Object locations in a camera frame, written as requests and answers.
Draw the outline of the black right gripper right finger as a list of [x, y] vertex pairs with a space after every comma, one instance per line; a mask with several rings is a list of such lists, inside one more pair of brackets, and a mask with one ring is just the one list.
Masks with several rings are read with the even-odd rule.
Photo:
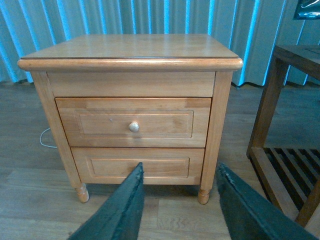
[[216, 168], [220, 207], [233, 240], [315, 240], [228, 166]]

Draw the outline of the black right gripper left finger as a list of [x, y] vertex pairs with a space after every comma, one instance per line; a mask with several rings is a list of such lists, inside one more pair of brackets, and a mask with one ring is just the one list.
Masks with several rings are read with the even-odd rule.
[[136, 240], [144, 209], [144, 169], [139, 162], [70, 240]]

